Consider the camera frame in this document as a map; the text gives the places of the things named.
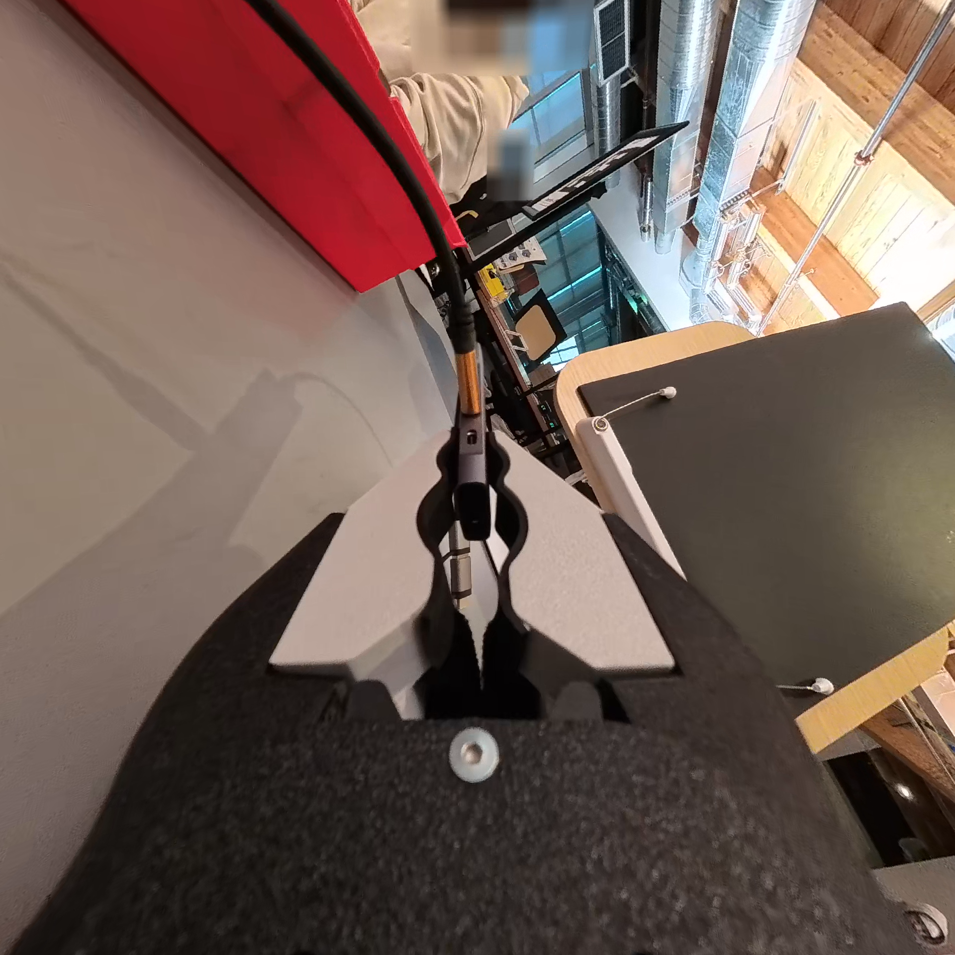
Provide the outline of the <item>grey desk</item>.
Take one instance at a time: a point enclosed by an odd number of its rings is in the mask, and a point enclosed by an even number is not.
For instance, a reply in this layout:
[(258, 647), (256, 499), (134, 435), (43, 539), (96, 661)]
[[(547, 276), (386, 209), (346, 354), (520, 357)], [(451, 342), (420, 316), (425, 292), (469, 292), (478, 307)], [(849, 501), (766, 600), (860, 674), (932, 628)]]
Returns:
[(2, 841), (68, 842), (160, 687), (449, 422), (420, 281), (358, 295), (52, 2), (2, 2)]

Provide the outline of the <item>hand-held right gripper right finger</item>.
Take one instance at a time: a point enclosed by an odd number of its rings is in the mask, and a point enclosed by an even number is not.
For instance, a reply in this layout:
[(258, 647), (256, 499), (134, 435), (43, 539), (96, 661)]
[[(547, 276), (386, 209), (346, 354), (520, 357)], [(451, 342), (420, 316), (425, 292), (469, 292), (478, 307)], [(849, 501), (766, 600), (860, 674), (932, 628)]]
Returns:
[(485, 630), (491, 710), (535, 717), (566, 686), (675, 674), (675, 659), (603, 511), (507, 436), (490, 436)]

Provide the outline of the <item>silver ventilation duct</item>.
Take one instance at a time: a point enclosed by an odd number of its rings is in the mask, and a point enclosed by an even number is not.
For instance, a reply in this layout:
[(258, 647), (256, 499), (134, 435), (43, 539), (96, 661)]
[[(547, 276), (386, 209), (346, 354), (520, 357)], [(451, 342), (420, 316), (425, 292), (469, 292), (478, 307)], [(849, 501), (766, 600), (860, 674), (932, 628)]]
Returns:
[(656, 46), (655, 121), (681, 129), (653, 153), (654, 250), (669, 254), (689, 221), (702, 177), (701, 143), (718, 50), (735, 2), (662, 1)]
[(700, 259), (714, 256), (723, 208), (750, 187), (815, 1), (741, 1), (694, 214)]

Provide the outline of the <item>metal ceiling pipe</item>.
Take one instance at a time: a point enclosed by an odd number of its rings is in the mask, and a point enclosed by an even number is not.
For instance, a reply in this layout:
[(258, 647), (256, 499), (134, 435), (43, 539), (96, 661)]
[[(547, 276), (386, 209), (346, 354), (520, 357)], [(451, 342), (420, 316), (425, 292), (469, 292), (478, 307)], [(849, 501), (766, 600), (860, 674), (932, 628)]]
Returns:
[(946, 2), (820, 3), (754, 180), (772, 334), (953, 304), (953, 20)]

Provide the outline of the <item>black cable orange plugs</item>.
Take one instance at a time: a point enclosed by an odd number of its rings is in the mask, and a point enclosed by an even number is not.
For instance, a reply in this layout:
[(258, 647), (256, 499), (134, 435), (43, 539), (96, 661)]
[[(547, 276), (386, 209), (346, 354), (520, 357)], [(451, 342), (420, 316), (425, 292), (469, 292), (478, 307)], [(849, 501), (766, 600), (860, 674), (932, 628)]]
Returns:
[(449, 339), (456, 356), (460, 412), (481, 415), (483, 388), (474, 319), (466, 303), (459, 262), (424, 186), (376, 114), (299, 23), (278, 2), (248, 1), (247, 5), (328, 91), (401, 186), (427, 234), (447, 283), (451, 307)]

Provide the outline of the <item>black panel wooden edge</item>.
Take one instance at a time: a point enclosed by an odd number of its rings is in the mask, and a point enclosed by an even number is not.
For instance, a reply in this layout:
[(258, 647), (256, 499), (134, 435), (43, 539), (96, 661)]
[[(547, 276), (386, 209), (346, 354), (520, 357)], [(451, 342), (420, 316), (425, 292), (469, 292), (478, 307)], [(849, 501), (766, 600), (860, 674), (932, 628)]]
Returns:
[(775, 684), (825, 677), (816, 753), (934, 676), (953, 625), (953, 359), (907, 304), (753, 337), (724, 322), (588, 352), (556, 406), (610, 422), (686, 579)]

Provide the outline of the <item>red plastic bin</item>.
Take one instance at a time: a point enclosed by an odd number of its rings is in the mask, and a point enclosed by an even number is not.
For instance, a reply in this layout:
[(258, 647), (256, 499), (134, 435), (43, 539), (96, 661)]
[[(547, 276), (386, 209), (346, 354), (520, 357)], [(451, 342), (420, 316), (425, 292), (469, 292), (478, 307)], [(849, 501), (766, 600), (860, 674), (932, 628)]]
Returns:
[(65, 6), (353, 289), (434, 259), (387, 163), (246, 2)]

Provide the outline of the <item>grey USB hub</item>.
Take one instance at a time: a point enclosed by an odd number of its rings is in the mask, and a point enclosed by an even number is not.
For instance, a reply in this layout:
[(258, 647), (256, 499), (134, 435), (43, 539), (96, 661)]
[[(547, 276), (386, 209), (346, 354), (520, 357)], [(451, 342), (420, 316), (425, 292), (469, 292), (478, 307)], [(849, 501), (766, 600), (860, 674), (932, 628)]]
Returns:
[(472, 592), (471, 543), (486, 543), (493, 528), (488, 483), (488, 419), (479, 349), (456, 355), (459, 407), (456, 413), (457, 477), (452, 502), (455, 522), (449, 531), (452, 599), (460, 607)]

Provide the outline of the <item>white air vent grille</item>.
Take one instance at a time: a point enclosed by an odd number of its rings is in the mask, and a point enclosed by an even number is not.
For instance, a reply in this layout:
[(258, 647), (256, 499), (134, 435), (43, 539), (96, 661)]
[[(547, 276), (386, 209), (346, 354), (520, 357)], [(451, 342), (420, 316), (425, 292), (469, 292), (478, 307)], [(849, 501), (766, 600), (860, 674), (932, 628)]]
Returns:
[(631, 2), (600, 1), (593, 10), (596, 83), (603, 87), (631, 65)]

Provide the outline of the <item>black framed marker sign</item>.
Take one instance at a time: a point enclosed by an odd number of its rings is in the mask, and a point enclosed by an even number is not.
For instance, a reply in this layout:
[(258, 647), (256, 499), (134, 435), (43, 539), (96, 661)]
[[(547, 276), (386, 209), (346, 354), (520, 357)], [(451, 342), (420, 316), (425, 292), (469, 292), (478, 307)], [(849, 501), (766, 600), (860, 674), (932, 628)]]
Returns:
[(602, 158), (591, 162), (576, 174), (559, 185), (533, 199), (521, 208), (521, 213), (531, 221), (537, 221), (544, 215), (568, 206), (572, 200), (584, 198), (596, 185), (623, 169), (628, 163), (637, 161), (651, 153), (660, 144), (666, 142), (688, 126), (683, 120), (662, 127), (642, 130), (622, 141), (614, 150)]

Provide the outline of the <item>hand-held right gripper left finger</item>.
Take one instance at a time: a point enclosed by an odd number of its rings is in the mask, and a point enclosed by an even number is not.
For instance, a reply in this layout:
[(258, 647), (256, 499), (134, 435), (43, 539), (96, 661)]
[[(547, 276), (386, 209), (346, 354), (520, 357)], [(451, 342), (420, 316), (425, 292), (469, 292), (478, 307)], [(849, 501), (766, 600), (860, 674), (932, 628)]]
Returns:
[(438, 484), (438, 432), (346, 512), (269, 659), (284, 675), (378, 681), (403, 718), (421, 718), (414, 684), (429, 664), (418, 623), (435, 561), (416, 518)]

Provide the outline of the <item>white bar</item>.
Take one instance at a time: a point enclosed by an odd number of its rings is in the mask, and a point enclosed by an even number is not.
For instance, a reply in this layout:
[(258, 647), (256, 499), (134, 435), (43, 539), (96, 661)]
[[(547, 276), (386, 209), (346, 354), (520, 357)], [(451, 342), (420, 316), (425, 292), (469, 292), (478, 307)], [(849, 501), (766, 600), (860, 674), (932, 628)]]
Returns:
[(575, 436), (586, 458), (584, 471), (603, 510), (623, 519), (676, 573), (685, 578), (685, 572), (609, 421), (604, 417), (586, 417), (577, 424)]

